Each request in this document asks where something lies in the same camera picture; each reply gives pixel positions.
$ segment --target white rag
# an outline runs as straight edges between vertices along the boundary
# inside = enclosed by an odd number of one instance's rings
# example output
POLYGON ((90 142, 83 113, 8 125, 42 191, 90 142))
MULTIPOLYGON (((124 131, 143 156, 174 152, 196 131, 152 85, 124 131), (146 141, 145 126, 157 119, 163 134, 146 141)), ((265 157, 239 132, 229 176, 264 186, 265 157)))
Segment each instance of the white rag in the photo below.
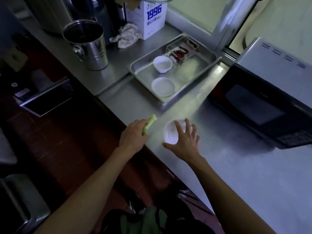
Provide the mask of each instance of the white rag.
POLYGON ((126 24, 124 27, 120 27, 119 35, 114 38, 110 38, 110 42, 118 42, 119 48, 127 48, 141 38, 142 34, 138 31, 137 26, 134 24, 126 24))

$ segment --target stainless steel bucket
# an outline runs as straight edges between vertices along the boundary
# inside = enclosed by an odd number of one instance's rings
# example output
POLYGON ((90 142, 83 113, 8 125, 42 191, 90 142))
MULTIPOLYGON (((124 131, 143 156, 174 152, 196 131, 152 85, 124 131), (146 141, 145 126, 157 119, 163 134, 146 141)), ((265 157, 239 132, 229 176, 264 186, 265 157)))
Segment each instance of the stainless steel bucket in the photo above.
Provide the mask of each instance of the stainless steel bucket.
POLYGON ((108 65, 104 30, 93 20, 76 20, 65 26, 63 37, 88 70, 102 70, 108 65))

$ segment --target bucket handle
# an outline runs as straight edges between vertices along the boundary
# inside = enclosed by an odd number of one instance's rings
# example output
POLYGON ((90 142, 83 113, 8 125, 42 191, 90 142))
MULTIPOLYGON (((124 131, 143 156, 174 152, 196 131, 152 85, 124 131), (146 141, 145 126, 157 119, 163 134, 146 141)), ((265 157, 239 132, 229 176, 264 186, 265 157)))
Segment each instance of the bucket handle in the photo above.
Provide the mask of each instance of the bucket handle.
POLYGON ((80 46, 74 45, 73 52, 77 54, 80 61, 85 61, 84 50, 80 46))

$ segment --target stainless steel countertop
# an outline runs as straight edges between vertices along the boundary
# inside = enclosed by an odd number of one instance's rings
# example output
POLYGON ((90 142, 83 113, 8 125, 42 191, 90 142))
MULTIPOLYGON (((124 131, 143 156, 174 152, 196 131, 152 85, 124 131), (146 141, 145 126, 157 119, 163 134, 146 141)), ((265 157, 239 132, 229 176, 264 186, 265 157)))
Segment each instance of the stainless steel countertop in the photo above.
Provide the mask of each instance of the stainless steel countertop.
MULTIPOLYGON (((126 50, 110 50, 110 66, 101 72, 91 72, 72 54, 64 40, 47 35, 33 20, 22 23, 94 95, 103 92, 114 81, 108 78, 115 81, 123 78, 127 74, 126 64, 180 34, 166 25, 146 41, 126 50)), ((227 69, 223 63, 213 67, 166 105, 131 75, 102 93, 99 99, 125 125, 156 114, 158 120, 148 130, 147 147, 212 209, 189 166, 162 147, 166 123, 189 118, 198 127, 201 154, 259 216, 279 234, 308 234, 312 230, 312 146, 286 150, 271 148, 245 126, 211 105, 207 95, 227 69)))
POLYGON ((33 18, 21 21, 32 33, 93 95, 99 95, 123 79, 129 71, 126 65, 169 42, 181 32, 170 25, 148 38, 139 40, 127 49, 116 46, 107 50, 108 66, 101 71, 90 71, 73 53, 62 37, 54 37, 43 31, 33 18))

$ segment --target microwave window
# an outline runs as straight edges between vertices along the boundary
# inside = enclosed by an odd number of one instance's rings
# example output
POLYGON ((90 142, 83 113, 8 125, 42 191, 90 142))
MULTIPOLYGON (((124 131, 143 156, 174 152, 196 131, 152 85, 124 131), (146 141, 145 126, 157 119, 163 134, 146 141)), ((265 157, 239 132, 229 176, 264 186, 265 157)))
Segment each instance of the microwave window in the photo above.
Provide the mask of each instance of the microwave window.
POLYGON ((228 101, 242 114, 261 126, 286 113, 236 84, 226 94, 228 101))

